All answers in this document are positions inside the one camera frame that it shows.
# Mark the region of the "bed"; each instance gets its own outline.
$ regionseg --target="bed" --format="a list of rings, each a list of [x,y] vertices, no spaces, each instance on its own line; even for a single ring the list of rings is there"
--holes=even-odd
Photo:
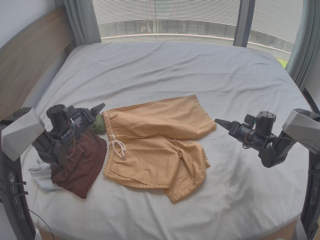
[[[275,134],[292,109],[310,109],[270,53],[195,42],[120,42],[76,47],[36,111],[50,130],[46,110],[55,104],[104,102],[107,110],[190,94],[213,119],[242,122],[246,114],[272,111]],[[306,194],[306,148],[296,144],[285,162],[268,169],[257,151],[244,150],[220,126],[198,142],[211,166],[202,184],[175,204],[160,189],[122,186],[102,169],[87,199],[42,190],[28,172],[37,157],[30,146],[21,157],[28,206],[67,240],[290,238]]]

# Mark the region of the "maroon garment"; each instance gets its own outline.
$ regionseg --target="maroon garment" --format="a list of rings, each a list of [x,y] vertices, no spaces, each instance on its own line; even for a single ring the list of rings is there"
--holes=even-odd
[[[81,139],[90,134],[87,129]],[[63,166],[51,165],[51,181],[78,197],[85,199],[87,192],[97,178],[107,152],[107,143],[95,133],[83,140],[75,141],[75,150]]]

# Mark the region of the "building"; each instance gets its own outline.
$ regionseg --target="building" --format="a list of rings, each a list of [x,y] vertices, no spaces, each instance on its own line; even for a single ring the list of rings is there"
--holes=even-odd
[[[102,42],[233,45],[240,0],[93,0]],[[248,47],[288,60],[303,0],[256,0]]]

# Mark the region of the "green garment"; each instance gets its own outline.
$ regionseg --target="green garment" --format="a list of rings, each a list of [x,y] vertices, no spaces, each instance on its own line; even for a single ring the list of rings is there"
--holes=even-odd
[[[101,114],[96,116],[96,121],[91,125],[92,131],[95,134],[105,134],[106,125],[104,124],[103,117]]]

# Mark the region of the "white wall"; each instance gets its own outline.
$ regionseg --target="white wall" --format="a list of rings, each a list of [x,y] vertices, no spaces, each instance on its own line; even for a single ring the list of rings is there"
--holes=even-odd
[[[306,89],[320,109],[320,50],[318,56],[306,80]]]
[[[54,0],[0,0],[0,47],[30,23],[55,7]],[[50,70],[57,72],[60,67],[61,65],[57,65],[56,63],[54,68]],[[47,78],[44,82],[50,82],[50,79]],[[37,96],[40,95],[41,97],[44,90],[38,89]],[[8,227],[8,223],[3,206],[0,203],[0,240],[16,239],[12,229],[10,226]]]

